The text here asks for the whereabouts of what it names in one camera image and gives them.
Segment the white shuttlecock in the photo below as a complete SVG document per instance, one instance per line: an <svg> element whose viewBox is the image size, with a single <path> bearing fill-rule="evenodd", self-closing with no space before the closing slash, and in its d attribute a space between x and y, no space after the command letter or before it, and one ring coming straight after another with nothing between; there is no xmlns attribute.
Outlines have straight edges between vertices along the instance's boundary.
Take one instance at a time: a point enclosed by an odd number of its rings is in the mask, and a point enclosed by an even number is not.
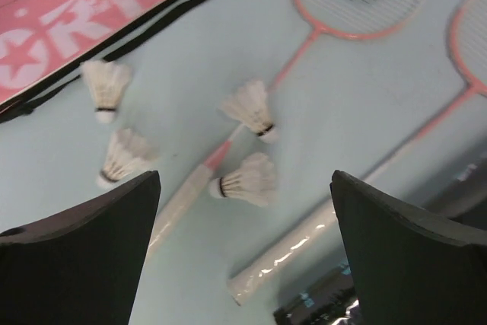
<svg viewBox="0 0 487 325"><path fill-rule="evenodd" d="M267 154L253 153L242 160L238 169L212 180L208 191L217 199L240 199L266 207L275 198L275 165Z"/></svg>
<svg viewBox="0 0 487 325"><path fill-rule="evenodd" d="M144 136L130 128L119 129L110 137L97 185L109 189L130 174L146 171L156 159L155 149Z"/></svg>
<svg viewBox="0 0 487 325"><path fill-rule="evenodd" d="M99 123L115 120L125 90L132 81L132 69L125 64L89 60L81 63L81 77L88 86Z"/></svg>
<svg viewBox="0 0 487 325"><path fill-rule="evenodd" d="M272 118L266 86L253 79L228 95L220 110L229 118L245 125L261 141L272 144L278 139L278 130Z"/></svg>

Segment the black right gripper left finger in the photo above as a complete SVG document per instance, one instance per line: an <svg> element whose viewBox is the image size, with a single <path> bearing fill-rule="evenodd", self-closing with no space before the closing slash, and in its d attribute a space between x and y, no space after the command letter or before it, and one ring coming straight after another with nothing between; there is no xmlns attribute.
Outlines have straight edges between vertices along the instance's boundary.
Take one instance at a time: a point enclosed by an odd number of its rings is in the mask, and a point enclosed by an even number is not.
<svg viewBox="0 0 487 325"><path fill-rule="evenodd" d="M161 194L145 172L1 233L3 324L127 324Z"/></svg>

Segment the black shuttlecock tube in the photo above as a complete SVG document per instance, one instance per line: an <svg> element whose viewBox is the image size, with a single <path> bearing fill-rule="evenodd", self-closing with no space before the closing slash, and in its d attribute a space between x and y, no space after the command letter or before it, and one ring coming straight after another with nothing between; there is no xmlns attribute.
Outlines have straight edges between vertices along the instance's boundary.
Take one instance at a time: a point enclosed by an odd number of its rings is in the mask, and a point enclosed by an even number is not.
<svg viewBox="0 0 487 325"><path fill-rule="evenodd" d="M486 167L470 167L425 209L486 232ZM366 324L346 256L273 314L278 324Z"/></svg>

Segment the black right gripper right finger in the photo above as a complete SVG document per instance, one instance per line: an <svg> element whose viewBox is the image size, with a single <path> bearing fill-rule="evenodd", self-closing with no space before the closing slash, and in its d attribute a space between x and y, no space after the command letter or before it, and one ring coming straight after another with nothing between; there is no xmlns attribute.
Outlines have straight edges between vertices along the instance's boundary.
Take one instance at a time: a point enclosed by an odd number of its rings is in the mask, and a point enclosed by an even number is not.
<svg viewBox="0 0 487 325"><path fill-rule="evenodd" d="M330 191L366 324L484 324L486 232L337 170Z"/></svg>

